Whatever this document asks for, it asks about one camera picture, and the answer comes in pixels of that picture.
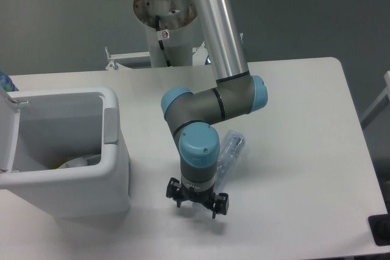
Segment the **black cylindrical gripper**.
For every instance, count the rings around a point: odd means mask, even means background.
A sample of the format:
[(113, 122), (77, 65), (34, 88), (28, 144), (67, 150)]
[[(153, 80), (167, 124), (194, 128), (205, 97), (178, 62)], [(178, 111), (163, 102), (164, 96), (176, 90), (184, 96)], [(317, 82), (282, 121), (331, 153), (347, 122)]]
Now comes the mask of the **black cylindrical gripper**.
[(166, 197), (173, 199), (179, 208), (182, 202), (193, 202), (201, 205), (208, 205), (215, 219), (218, 214), (226, 216), (229, 210), (229, 195), (227, 193), (216, 194), (215, 184), (209, 182), (195, 184), (193, 182), (179, 181), (171, 177), (166, 188)]

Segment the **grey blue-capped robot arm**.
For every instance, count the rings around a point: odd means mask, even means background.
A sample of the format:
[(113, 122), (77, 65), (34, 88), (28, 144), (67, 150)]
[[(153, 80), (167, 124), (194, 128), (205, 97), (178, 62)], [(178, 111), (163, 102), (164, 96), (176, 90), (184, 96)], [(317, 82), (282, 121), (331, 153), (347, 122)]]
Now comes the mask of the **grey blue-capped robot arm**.
[(229, 0), (134, 0), (138, 19), (152, 32), (151, 60), (163, 66), (181, 65), (181, 49), (173, 44), (174, 33), (199, 20), (211, 60), (216, 86), (193, 93), (173, 88), (161, 99), (161, 109), (180, 155), (180, 179), (170, 179), (166, 196), (177, 205), (199, 203), (214, 215), (227, 214), (229, 197), (215, 193), (220, 154), (216, 123), (266, 106), (268, 91), (253, 76), (245, 58)]

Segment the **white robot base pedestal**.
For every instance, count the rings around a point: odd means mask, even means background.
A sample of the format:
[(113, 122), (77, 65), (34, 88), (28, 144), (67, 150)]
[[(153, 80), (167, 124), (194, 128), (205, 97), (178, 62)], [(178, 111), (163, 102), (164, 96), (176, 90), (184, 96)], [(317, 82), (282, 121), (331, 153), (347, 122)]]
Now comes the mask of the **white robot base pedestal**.
[(153, 68), (193, 65), (200, 28), (194, 0), (134, 0), (133, 10), (145, 28)]

